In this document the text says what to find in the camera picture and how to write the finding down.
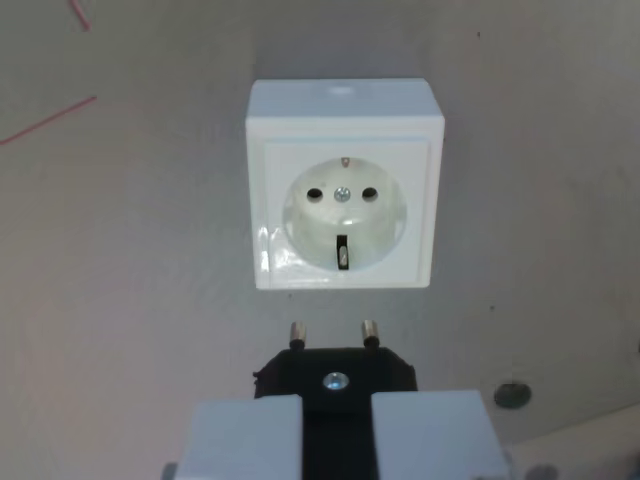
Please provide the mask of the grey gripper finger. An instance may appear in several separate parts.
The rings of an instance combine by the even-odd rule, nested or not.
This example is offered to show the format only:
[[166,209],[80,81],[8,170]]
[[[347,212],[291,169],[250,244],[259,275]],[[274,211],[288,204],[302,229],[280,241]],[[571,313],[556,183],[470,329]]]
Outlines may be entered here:
[[199,405],[178,479],[302,477],[303,403],[297,395]]
[[381,479],[508,479],[479,392],[388,392],[371,398]]

